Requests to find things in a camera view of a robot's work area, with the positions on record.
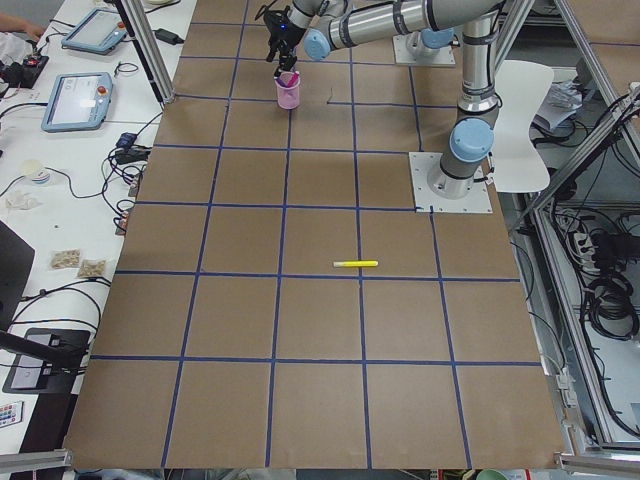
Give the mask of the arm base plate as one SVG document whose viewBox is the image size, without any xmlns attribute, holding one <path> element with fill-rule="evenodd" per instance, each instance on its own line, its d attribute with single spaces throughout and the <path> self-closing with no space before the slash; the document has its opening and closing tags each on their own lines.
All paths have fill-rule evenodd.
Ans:
<svg viewBox="0 0 640 480">
<path fill-rule="evenodd" d="M 432 46 L 422 41 L 419 32 L 393 37 L 395 63 L 406 66 L 453 68 L 456 65 L 451 42 L 453 38 L 436 39 Z"/>
<path fill-rule="evenodd" d="M 410 152 L 410 173 L 417 213 L 491 214 L 488 187 L 478 167 L 471 178 L 452 179 L 441 170 L 439 152 Z"/>
</svg>

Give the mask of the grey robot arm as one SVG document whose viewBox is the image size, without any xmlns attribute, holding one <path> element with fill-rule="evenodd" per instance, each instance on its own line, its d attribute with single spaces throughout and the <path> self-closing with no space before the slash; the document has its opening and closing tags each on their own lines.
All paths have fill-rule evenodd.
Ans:
<svg viewBox="0 0 640 480">
<path fill-rule="evenodd" d="M 407 40 L 407 48 L 414 55 L 426 55 L 428 52 L 438 51 L 449 46 L 454 39 L 455 30 L 448 28 L 444 30 L 423 29 L 414 32 Z"/>
<path fill-rule="evenodd" d="M 350 1 L 293 1 L 282 9 L 263 5 L 256 16 L 269 31 L 267 61 L 280 76 L 293 70 L 296 48 L 319 61 L 335 51 L 399 34 L 462 29 L 463 73 L 457 119 L 438 166 L 428 174 L 430 189 L 447 199 L 467 195 L 494 143 L 500 99 L 495 91 L 495 43 L 500 1 L 385 1 L 355 8 Z"/>
</svg>

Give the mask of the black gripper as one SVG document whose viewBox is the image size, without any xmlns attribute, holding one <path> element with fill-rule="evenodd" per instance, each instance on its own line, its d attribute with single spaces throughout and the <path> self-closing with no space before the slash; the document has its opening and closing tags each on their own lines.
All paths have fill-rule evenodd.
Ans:
<svg viewBox="0 0 640 480">
<path fill-rule="evenodd" d="M 293 3 L 284 9 L 273 9 L 275 1 L 259 8 L 259 17 L 269 31 L 269 53 L 267 62 L 272 62 L 278 56 L 278 66 L 274 77 L 279 78 L 284 72 L 292 72 L 297 62 L 296 48 L 309 27 L 313 18 Z"/>
</svg>

